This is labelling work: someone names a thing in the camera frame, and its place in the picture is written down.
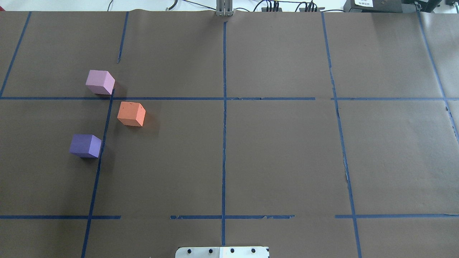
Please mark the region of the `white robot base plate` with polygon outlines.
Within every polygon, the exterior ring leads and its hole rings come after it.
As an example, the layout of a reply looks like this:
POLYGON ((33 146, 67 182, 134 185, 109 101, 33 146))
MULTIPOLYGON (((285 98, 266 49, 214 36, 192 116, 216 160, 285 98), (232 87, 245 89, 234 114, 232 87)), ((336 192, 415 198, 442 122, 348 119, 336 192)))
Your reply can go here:
POLYGON ((176 258, 269 258, 269 247, 182 247, 175 253, 176 258))

